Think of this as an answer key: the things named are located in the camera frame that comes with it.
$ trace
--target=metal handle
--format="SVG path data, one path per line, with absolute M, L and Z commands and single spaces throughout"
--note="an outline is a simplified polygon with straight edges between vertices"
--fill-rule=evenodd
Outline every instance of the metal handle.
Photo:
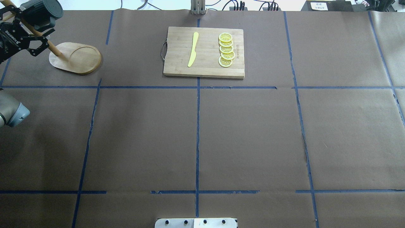
M 162 57 L 162 59 L 163 59 L 163 61 L 164 61 L 164 57 L 163 57 L 163 47 L 164 47 L 164 45 L 166 44 L 166 47 L 167 47 L 167 39 L 166 39 L 166 41 L 162 44 L 162 49 L 160 50 L 160 56 Z

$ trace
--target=wooden stick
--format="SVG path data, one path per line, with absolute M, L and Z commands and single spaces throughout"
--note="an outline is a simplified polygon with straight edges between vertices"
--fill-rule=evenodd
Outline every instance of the wooden stick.
M 6 22 L 6 21 L 8 21 L 9 19 L 11 19 L 13 17 L 14 17 L 14 14 L 10 14 L 8 16 L 3 17 L 3 21 Z
M 1 2 L 4 6 L 9 6 L 9 5 L 13 5 L 14 7 L 16 7 L 14 5 L 14 3 L 12 3 L 10 0 L 3 0 Z M 42 36 L 41 32 L 38 32 L 37 30 L 34 29 L 33 26 L 31 26 L 30 24 L 28 24 L 24 19 L 21 20 L 21 22 L 37 37 Z M 48 41 L 49 44 L 49 50 L 51 50 L 52 53 L 54 53 L 56 56 L 60 56 L 62 53 L 58 50 L 58 48 L 53 45 L 53 43 L 51 41 Z

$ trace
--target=lemon slice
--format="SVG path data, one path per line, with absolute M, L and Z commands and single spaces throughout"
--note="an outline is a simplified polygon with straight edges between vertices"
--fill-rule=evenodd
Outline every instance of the lemon slice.
M 218 39 L 222 42 L 231 42 L 232 41 L 232 35 L 227 33 L 227 32 L 223 32 L 218 36 Z
M 220 57 L 218 59 L 218 63 L 222 66 L 222 67 L 230 67 L 232 65 L 232 60 L 226 60 L 222 57 Z
M 224 54 L 228 54 L 233 52 L 233 46 L 230 47 L 222 47 L 220 46 L 220 52 L 224 53 Z
M 222 42 L 222 41 L 220 41 L 220 45 L 222 47 L 230 47 L 230 46 L 233 45 L 233 41 L 230 41 L 230 42 Z
M 232 60 L 232 59 L 234 59 L 235 58 L 235 53 L 234 52 L 231 52 L 231 53 L 222 53 L 221 52 L 221 57 L 223 58 L 223 59 L 225 59 L 225 60 Z

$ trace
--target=blue tape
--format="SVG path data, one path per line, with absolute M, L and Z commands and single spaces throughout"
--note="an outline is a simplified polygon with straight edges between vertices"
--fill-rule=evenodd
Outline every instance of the blue tape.
M 198 194 L 257 194 L 260 190 L 199 190 Z M 151 194 L 195 194 L 194 190 L 151 191 Z
M 275 86 L 202 86 L 201 89 L 277 89 Z
M 101 86 L 102 89 L 197 89 L 197 86 Z
M 195 194 L 194 190 L 151 191 L 151 194 Z
M 107 191 L 81 191 L 81 194 L 107 194 Z
M 111 10 L 110 24 L 108 26 L 107 39 L 105 40 L 105 45 L 108 45 L 108 41 L 110 40 L 110 32 L 111 32 L 111 25 L 113 24 L 113 17 L 114 17 L 114 10 Z
M 202 190 L 200 194 L 257 194 L 260 190 Z
M 20 89 L 97 89 L 97 86 L 3 86 L 3 88 Z
M 200 191 L 200 77 L 197 78 L 197 136 L 196 136 L 196 218 L 199 216 Z
M 77 194 L 78 191 L 1 190 L 0 194 Z M 82 194 L 107 194 L 107 191 L 82 191 Z
M 375 39 L 375 42 L 376 42 L 377 47 L 378 47 L 378 52 L 380 53 L 381 60 L 382 60 L 383 65 L 384 65 L 384 69 L 385 69 L 385 72 L 386 72 L 387 77 L 388 77 L 388 81 L 390 82 L 392 93 L 393 93 L 394 98 L 395 98 L 395 103 L 396 103 L 396 106 L 398 108 L 399 115 L 401 116 L 401 119 L 402 119 L 402 124 L 405 127 L 405 118 L 404 118 L 404 115 L 403 115 L 403 112 L 402 112 L 401 105 L 399 104 L 398 96 L 396 95 L 394 85 L 392 83 L 391 75 L 390 75 L 390 72 L 388 71 L 388 67 L 387 67 L 387 64 L 385 62 L 384 55 L 382 54 L 381 47 L 380 47 L 380 44 L 379 44 L 379 41 L 378 41 L 378 38 L 377 38 L 377 34 L 375 33 L 373 19 L 371 18 L 371 12 L 369 11 L 368 13 L 369 13 L 369 20 L 370 20 L 370 24 L 371 24 L 371 29 L 373 31 L 374 39 Z
M 76 226 L 76 218 L 77 218 L 77 212 L 79 210 L 79 203 L 80 203 L 80 195 L 81 195 L 81 189 L 83 186 L 83 179 L 84 179 L 84 173 L 86 170 L 86 163 L 87 163 L 87 157 L 89 155 L 89 148 L 90 148 L 90 138 L 92 136 L 93 132 L 93 125 L 94 125 L 94 114 L 96 112 L 96 107 L 97 107 L 97 102 L 98 102 L 98 95 L 100 93 L 100 85 L 101 85 L 101 79 L 98 82 L 98 88 L 96 92 L 96 99 L 94 101 L 94 107 L 93 107 L 93 113 L 92 113 L 92 120 L 90 123 L 90 130 L 89 130 L 89 136 L 87 138 L 87 146 L 86 146 L 86 152 L 84 154 L 84 161 L 83 161 L 83 168 L 81 170 L 81 176 L 80 176 L 80 183 L 79 183 L 79 190 L 77 192 L 77 199 L 76 199 L 76 207 L 75 207 L 75 213 L 73 215 L 73 222 L 72 222 L 72 228 Z
M 35 190 L 3 190 L 0 194 L 77 194 L 77 191 L 35 191 Z
M 4 78 L 6 77 L 6 73 L 7 73 L 7 69 L 9 68 L 10 61 L 11 61 L 11 57 L 9 58 L 9 60 L 7 60 L 6 67 L 4 68 L 3 76 L 1 77 L 1 80 L 0 80 L 0 87 L 2 86 Z
M 288 31 L 287 14 L 285 11 L 283 13 L 284 13 L 284 23 L 286 24 L 287 44 L 288 44 L 288 50 L 290 53 L 291 71 L 292 71 L 292 75 L 294 78 L 294 89 L 295 89 L 295 95 L 296 95 L 296 99 L 297 99 L 298 115 L 300 117 L 301 133 L 302 133 L 302 136 L 304 139 L 305 155 L 307 156 L 307 170 L 308 170 L 308 177 L 309 177 L 309 186 L 311 188 L 313 214 L 315 217 L 316 228 L 319 228 L 318 211 L 316 209 L 315 192 L 313 189 L 312 174 L 311 174 L 311 164 L 309 162 L 308 147 L 307 147 L 306 138 L 305 138 L 304 122 L 303 122 L 301 104 L 300 104 L 299 94 L 298 94 L 298 85 L 297 85 L 297 80 L 296 80 L 296 76 L 295 76 L 294 66 L 292 64 L 292 49 L 291 49 L 291 42 L 290 42 L 290 34 Z
M 298 89 L 391 89 L 391 87 L 388 86 L 297 86 L 297 88 Z
M 396 192 L 405 193 L 405 189 L 341 189 L 341 190 L 315 190 L 315 193 L 385 193 L 385 192 Z M 298 194 L 309 194 L 310 190 L 296 190 L 295 193 Z

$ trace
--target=yellow knife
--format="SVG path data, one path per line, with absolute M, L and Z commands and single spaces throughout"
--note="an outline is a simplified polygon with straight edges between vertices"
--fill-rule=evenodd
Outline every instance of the yellow knife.
M 197 53 L 196 53 L 196 44 L 198 40 L 198 32 L 194 32 L 193 34 L 193 46 L 191 47 L 191 55 L 190 55 L 190 60 L 188 61 L 188 67 L 191 67 L 193 65 L 194 60 L 196 59 Z

